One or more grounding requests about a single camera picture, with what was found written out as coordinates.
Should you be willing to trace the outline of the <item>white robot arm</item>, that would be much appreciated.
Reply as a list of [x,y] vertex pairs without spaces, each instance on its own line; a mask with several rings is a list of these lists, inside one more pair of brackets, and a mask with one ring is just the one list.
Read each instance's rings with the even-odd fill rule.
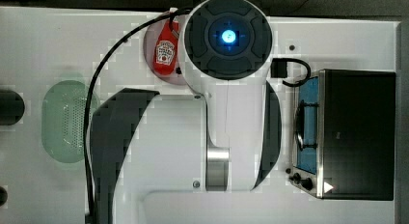
[[89,142],[94,224],[147,224],[153,193],[248,192],[277,161],[281,112],[267,81],[273,31],[246,0],[206,0],[179,29],[190,95],[124,88],[98,107]]

